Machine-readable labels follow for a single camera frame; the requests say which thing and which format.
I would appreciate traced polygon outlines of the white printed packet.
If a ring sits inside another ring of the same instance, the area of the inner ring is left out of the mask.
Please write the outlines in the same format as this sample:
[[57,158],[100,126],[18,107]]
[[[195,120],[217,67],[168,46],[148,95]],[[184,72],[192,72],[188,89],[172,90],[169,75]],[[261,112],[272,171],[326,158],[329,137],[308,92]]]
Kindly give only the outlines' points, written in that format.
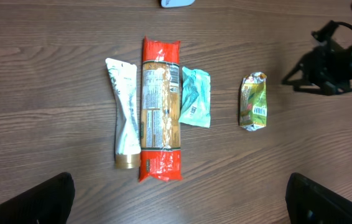
[[136,168],[141,164],[137,67],[112,58],[107,58],[105,62],[116,100],[115,166],[118,169]]

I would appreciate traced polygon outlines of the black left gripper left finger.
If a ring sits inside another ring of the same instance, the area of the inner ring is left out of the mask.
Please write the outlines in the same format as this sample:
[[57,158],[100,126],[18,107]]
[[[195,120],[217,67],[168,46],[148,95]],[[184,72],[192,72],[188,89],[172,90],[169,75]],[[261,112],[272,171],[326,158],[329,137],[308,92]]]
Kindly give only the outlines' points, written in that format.
[[72,175],[62,172],[0,204],[0,223],[66,223],[74,198]]

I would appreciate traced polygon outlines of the teal snack packet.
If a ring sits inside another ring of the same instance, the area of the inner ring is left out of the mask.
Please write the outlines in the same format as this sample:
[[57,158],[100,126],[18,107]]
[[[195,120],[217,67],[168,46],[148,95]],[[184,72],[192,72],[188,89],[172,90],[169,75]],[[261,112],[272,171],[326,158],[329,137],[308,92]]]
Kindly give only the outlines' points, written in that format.
[[211,124],[211,77],[199,69],[182,68],[182,109],[179,122],[209,128]]

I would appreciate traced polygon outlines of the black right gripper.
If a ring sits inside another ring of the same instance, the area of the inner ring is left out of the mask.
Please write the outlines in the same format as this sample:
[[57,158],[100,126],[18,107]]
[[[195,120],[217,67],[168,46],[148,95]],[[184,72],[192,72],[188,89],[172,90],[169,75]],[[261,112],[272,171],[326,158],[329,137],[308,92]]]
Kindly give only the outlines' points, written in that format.
[[[310,56],[311,66],[299,61],[282,79],[282,85],[292,86],[293,91],[315,95],[341,95],[352,92],[352,45],[343,48],[332,39],[340,26],[352,30],[346,22],[330,21],[312,36],[321,46],[315,47]],[[292,80],[298,72],[300,78]]]

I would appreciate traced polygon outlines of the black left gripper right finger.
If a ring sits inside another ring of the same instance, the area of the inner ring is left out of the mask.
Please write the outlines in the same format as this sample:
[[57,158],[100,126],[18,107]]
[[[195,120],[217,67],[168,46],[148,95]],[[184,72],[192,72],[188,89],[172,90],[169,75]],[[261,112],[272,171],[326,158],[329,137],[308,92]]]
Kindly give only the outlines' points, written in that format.
[[285,201],[291,224],[352,224],[352,202],[294,172],[290,175]]

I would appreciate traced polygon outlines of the orange spaghetti packet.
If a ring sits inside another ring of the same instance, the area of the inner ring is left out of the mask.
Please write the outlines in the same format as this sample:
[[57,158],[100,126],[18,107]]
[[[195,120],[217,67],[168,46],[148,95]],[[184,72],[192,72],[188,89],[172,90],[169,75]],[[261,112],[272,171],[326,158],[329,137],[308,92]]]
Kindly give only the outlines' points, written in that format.
[[180,42],[143,41],[139,180],[182,179]]

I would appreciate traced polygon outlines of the green snack packet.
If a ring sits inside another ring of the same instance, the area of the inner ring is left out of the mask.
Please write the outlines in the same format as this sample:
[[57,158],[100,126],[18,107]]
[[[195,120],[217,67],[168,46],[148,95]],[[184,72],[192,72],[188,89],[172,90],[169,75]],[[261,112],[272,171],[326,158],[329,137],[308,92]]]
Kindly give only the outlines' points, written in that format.
[[243,78],[239,100],[239,126],[247,131],[265,128],[267,124],[267,76],[254,72]]

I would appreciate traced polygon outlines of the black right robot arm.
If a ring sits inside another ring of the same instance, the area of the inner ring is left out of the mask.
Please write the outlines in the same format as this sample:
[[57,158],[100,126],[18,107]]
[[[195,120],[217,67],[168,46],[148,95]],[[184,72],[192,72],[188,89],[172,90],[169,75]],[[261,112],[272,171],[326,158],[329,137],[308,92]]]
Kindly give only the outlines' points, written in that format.
[[282,79],[283,85],[292,86],[294,91],[325,96],[352,92],[352,45],[344,49],[332,39],[340,26],[352,30],[351,24],[330,21],[312,32],[319,45],[302,56]]

